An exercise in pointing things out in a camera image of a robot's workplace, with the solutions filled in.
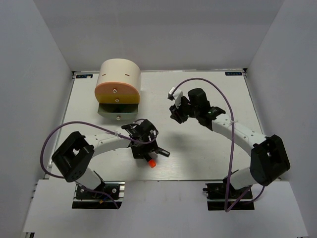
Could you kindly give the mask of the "orange cap black highlighter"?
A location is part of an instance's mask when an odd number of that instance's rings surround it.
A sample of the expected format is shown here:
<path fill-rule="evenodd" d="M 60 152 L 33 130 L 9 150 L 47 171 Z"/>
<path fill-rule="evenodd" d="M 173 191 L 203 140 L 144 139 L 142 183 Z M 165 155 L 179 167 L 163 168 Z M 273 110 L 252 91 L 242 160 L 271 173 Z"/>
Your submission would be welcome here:
<path fill-rule="evenodd" d="M 156 155 L 153 155 L 153 154 L 146 154 L 144 156 L 145 160 L 147 161 L 148 165 L 151 167 L 151 168 L 154 168 L 157 164 L 156 164 L 156 158 L 157 156 Z"/>

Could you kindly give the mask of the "pink cap black highlighter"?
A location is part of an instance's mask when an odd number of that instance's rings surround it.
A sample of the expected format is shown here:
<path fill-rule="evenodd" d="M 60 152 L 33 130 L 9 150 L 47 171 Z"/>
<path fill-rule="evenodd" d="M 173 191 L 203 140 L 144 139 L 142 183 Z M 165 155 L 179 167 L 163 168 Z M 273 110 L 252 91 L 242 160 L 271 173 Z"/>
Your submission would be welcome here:
<path fill-rule="evenodd" d="M 162 149 L 162 148 L 158 148 L 158 154 L 163 155 L 165 157 L 169 157 L 170 156 L 170 152 Z"/>

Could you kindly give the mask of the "pale green bottom drawer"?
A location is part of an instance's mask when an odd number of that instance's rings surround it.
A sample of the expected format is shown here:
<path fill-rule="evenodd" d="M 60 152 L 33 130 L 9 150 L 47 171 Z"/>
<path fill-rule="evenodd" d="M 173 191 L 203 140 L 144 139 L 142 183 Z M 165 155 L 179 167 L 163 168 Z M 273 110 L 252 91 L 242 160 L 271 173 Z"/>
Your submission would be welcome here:
<path fill-rule="evenodd" d="M 133 120 L 138 115 L 138 104 L 99 104 L 98 114 L 109 120 Z"/>

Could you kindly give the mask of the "orange top drawer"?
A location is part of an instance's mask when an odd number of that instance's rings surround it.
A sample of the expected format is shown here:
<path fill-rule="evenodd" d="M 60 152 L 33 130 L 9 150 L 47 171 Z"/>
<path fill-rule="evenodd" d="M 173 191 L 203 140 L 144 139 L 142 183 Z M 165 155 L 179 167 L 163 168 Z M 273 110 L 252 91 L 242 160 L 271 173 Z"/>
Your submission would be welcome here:
<path fill-rule="evenodd" d="M 96 86 L 95 94 L 104 95 L 104 94 L 113 94 L 113 91 L 116 90 L 116 94 L 122 95 L 136 95 L 139 94 L 139 91 L 130 84 L 120 83 L 120 82 L 105 82 Z"/>

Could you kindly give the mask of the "yellow drawer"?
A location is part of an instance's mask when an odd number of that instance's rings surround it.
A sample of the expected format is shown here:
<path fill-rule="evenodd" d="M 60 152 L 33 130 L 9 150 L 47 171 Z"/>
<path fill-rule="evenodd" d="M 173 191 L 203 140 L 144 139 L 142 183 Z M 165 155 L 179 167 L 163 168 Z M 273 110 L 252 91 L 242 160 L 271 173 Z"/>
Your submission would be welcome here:
<path fill-rule="evenodd" d="M 139 104 L 139 94 L 96 94 L 100 104 Z"/>

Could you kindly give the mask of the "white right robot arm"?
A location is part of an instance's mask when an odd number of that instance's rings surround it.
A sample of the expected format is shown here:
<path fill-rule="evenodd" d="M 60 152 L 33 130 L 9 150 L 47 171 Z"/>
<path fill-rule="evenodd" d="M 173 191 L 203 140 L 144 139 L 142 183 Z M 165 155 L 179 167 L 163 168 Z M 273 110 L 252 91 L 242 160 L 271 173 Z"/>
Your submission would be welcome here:
<path fill-rule="evenodd" d="M 180 89 L 171 88 L 168 99 L 174 101 L 169 110 L 171 118 L 184 123 L 194 118 L 209 130 L 234 139 L 234 143 L 250 156 L 250 166 L 233 172 L 224 184 L 224 193 L 231 198 L 241 193 L 242 188 L 254 184 L 268 186 L 290 169 L 290 162 L 282 139 L 277 135 L 256 133 L 231 120 L 225 110 L 211 106 L 203 89 L 195 88 L 185 97 Z"/>

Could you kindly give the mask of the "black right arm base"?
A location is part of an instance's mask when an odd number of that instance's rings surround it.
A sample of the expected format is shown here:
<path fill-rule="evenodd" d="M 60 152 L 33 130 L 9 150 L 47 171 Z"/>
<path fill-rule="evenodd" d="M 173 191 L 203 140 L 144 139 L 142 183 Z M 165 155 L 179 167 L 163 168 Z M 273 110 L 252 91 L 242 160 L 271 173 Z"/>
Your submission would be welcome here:
<path fill-rule="evenodd" d="M 230 207 L 235 200 L 237 200 L 247 188 L 244 187 L 235 190 L 231 185 L 228 195 L 228 207 Z M 224 211 L 225 209 L 225 193 L 226 183 L 213 182 L 206 183 L 203 188 L 203 193 L 207 196 L 207 206 L 209 211 Z M 254 210 L 253 194 L 251 189 L 238 201 L 231 210 Z"/>

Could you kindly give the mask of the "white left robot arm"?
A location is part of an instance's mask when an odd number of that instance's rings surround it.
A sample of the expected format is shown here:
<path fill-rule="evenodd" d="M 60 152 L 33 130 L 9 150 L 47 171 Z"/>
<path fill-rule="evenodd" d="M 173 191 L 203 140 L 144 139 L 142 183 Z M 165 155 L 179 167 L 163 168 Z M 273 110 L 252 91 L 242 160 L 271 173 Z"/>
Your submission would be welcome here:
<path fill-rule="evenodd" d="M 52 161 L 67 182 L 76 182 L 99 198 L 104 194 L 103 180 L 89 168 L 90 161 L 116 149 L 130 148 L 133 158 L 150 160 L 149 154 L 158 152 L 158 130 L 147 119 L 130 123 L 115 131 L 90 136 L 72 132 L 53 153 Z"/>

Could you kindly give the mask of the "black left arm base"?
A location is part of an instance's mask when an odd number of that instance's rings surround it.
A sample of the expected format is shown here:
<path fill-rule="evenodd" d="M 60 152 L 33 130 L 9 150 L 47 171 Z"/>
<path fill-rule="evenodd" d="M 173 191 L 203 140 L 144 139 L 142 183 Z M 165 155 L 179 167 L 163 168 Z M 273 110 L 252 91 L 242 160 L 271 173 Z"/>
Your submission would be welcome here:
<path fill-rule="evenodd" d="M 122 205 L 125 182 L 106 182 L 95 193 L 88 191 L 82 185 L 76 185 L 72 209 L 116 210 Z"/>

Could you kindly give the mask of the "cream round drawer cabinet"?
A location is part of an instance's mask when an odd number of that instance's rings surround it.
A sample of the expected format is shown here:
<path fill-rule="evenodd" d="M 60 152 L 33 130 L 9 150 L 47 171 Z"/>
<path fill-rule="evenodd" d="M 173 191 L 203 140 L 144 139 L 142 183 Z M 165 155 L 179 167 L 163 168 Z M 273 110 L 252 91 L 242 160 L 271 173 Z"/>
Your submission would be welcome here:
<path fill-rule="evenodd" d="M 141 94 L 141 71 L 132 61 L 127 59 L 109 59 L 101 65 L 97 85 L 105 82 L 130 84 Z"/>

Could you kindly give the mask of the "blue right corner sticker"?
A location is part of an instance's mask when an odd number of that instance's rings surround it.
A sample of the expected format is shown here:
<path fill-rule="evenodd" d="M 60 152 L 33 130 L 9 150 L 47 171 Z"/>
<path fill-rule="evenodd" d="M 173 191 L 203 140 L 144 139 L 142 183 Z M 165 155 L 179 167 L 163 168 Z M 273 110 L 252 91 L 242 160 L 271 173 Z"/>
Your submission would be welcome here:
<path fill-rule="evenodd" d="M 242 72 L 236 72 L 236 71 L 226 71 L 225 72 L 226 76 L 242 76 Z"/>

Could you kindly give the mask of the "blue corner sticker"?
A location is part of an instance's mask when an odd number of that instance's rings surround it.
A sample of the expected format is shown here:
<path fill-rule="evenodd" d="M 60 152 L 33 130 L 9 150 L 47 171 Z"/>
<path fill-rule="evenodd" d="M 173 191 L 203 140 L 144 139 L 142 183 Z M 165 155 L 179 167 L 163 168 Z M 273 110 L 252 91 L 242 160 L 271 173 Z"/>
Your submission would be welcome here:
<path fill-rule="evenodd" d="M 86 79 L 86 78 L 92 78 L 93 75 L 92 74 L 77 74 L 76 78 L 80 78 L 80 79 Z"/>
<path fill-rule="evenodd" d="M 236 72 L 236 71 L 226 71 L 225 72 L 226 76 L 242 76 L 242 72 Z"/>

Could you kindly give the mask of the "blue left corner sticker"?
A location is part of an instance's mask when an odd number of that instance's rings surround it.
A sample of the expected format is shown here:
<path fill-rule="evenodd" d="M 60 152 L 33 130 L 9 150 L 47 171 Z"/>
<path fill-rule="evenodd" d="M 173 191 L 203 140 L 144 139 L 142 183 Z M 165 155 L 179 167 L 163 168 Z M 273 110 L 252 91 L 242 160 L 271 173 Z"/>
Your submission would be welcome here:
<path fill-rule="evenodd" d="M 80 78 L 80 79 L 86 79 L 86 78 L 92 78 L 93 75 L 92 74 L 77 74 L 76 78 Z"/>

